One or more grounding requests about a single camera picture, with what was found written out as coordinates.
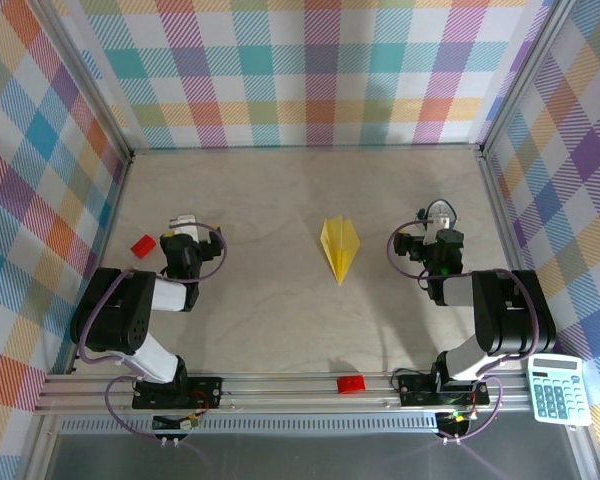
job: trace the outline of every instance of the red block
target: red block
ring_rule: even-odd
[[[338,379],[338,393],[355,393],[366,390],[364,376],[340,377]]]
[[[144,258],[156,246],[156,241],[149,235],[142,237],[138,243],[131,247],[131,251],[138,258]]]

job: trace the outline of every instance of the calculator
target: calculator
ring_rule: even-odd
[[[537,353],[529,358],[527,375],[536,420],[582,427],[591,425],[580,358]]]

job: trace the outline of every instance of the metal frame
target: metal frame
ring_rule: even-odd
[[[511,269],[524,268],[524,260],[511,222],[508,220],[504,206],[504,197],[497,186],[497,181],[491,164],[484,158],[484,154],[476,148],[476,160],[482,174],[487,190],[489,205],[502,243],[507,264]],[[583,479],[600,479],[600,444],[595,435],[593,426],[567,430],[567,437]]]
[[[364,375],[366,390],[354,395],[338,394],[336,380],[345,375]],[[391,385],[391,373],[290,373],[236,374],[223,378],[222,399],[217,413],[378,413],[448,412],[457,407],[401,407],[400,396]],[[502,411],[530,411],[530,396],[524,371],[503,370],[498,376],[504,384]],[[36,407],[38,415],[106,414],[104,390],[115,375],[51,375],[45,382]],[[190,410],[131,410],[131,382],[119,382],[111,389],[111,405],[133,414],[188,414]],[[491,398],[497,398],[492,390]]]
[[[100,90],[94,83],[89,68],[84,63],[82,55],[78,52],[73,40],[67,34],[55,8],[44,0],[29,0],[29,6],[40,22],[40,25],[49,36],[51,43],[58,51],[62,62],[76,82],[78,90],[93,109],[96,119],[100,122],[105,133],[108,134],[116,153],[126,162],[133,157],[133,149],[127,143],[124,134],[118,126],[115,116],[109,109]]]
[[[511,123],[524,94],[535,80],[544,59],[549,53],[549,49],[577,3],[578,0],[554,0],[551,11],[547,15],[542,27],[540,27],[540,32],[533,42],[527,58],[513,80],[505,102],[485,136],[483,143],[484,151],[489,152],[494,147],[502,133]]]
[[[337,391],[337,378],[345,375],[364,375],[366,391],[340,395]],[[357,428],[367,433],[397,431],[391,426],[392,419],[415,419],[416,428],[400,428],[406,432],[435,432],[430,420],[418,424],[418,418],[431,418],[435,412],[453,411],[453,406],[441,407],[401,407],[400,397],[389,381],[390,372],[360,373],[280,373],[280,374],[218,374],[223,377],[223,396],[220,407],[205,414],[206,421],[212,423],[212,433],[225,431],[235,433],[236,422],[255,417],[275,418],[322,418],[326,423],[311,428],[312,432],[333,433],[332,425],[339,419],[357,418],[367,426]],[[28,447],[23,452],[17,478],[43,479],[49,467],[52,452],[58,435],[65,433],[67,420],[77,420],[80,425],[71,433],[115,433],[120,429],[106,421],[108,412],[104,405],[104,389],[116,375],[50,375],[44,385],[36,407],[34,419],[25,441]],[[502,370],[499,372],[504,385],[504,398],[501,411],[530,411],[530,392],[525,372],[522,370]],[[153,414],[180,415],[191,413],[188,410],[132,410],[133,389],[131,382],[121,381],[111,389],[111,404],[127,422],[134,425],[147,425]],[[492,410],[497,393],[492,390],[489,407],[479,407],[481,411]],[[386,426],[374,419],[386,419]],[[269,433],[275,428],[266,427]]]
[[[231,147],[232,153],[239,152],[251,152],[254,151],[279,151],[279,152],[300,152],[307,151],[310,149],[311,152],[331,152],[337,150],[339,152],[342,151],[357,151],[360,150],[378,150],[378,151],[386,151],[386,150],[405,150],[405,151],[414,151],[414,150],[473,150],[475,145],[470,143],[441,143],[441,144],[415,144],[415,145],[352,145],[352,146],[327,146],[327,147],[307,147],[307,146],[296,146],[296,147]],[[142,157],[145,155],[155,155],[159,153],[160,155],[178,155],[178,154],[214,154],[219,152],[227,152],[226,148],[170,148],[164,150],[155,150],[151,148],[138,148],[134,150],[134,154],[136,157]]]

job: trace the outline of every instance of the plaid wallpaper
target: plaid wallpaper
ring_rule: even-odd
[[[0,479],[65,360],[121,167],[25,0],[0,0]]]
[[[525,262],[586,361],[600,440],[600,0],[582,0],[491,152]]]
[[[551,0],[54,4],[132,143],[174,148],[473,142]]]

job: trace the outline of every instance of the metal panel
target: metal panel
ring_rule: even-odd
[[[151,431],[151,415],[135,412],[125,421],[140,431]],[[203,417],[192,434],[362,434],[362,433],[435,433],[435,414],[428,412],[394,412],[367,414],[241,414],[221,413]],[[128,432],[108,415],[71,415],[62,419],[58,433],[63,435],[125,434]]]
[[[505,413],[480,435],[442,445],[431,434],[191,435],[195,448],[131,435],[58,435],[47,478],[560,479],[580,478],[564,429]]]

